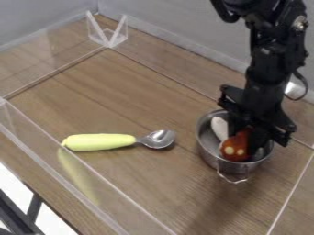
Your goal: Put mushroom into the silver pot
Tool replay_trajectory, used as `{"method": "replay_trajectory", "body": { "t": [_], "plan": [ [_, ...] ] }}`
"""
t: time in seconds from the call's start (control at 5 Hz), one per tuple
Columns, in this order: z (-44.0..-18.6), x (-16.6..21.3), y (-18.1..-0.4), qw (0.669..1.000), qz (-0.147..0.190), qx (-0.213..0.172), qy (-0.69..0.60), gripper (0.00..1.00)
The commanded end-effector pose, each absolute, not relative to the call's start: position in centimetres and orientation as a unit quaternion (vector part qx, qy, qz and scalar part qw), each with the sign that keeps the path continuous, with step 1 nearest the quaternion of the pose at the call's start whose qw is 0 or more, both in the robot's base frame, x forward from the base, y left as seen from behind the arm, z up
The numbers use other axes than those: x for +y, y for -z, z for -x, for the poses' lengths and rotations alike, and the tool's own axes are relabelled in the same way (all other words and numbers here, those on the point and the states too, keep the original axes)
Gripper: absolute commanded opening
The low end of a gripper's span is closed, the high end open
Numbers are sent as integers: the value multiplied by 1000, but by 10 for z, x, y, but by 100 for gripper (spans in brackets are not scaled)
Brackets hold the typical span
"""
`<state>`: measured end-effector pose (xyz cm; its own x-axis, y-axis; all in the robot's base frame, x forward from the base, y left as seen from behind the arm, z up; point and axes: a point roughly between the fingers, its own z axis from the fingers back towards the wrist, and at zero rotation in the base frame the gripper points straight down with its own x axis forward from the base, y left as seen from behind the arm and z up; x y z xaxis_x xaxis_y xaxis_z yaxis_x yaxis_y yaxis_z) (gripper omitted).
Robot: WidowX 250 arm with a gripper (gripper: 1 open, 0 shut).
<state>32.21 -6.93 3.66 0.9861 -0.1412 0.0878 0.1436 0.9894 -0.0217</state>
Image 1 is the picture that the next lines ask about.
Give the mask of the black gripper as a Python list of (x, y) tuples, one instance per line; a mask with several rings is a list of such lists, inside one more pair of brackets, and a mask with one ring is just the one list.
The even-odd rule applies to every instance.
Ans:
[(219, 88), (217, 105), (227, 111), (228, 136), (251, 128), (247, 153), (253, 155), (268, 141), (285, 147), (296, 125), (283, 111), (281, 84), (247, 84), (245, 88), (223, 84)]

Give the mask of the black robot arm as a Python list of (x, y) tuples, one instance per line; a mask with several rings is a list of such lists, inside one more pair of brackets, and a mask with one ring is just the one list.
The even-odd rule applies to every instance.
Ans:
[(303, 79), (305, 65), (304, 0), (209, 0), (227, 23), (245, 22), (249, 30), (251, 61), (245, 87), (220, 86), (219, 106), (228, 113), (228, 134), (251, 128), (247, 152), (253, 154), (267, 142), (288, 144), (296, 131), (281, 109), (284, 90), (292, 77)]

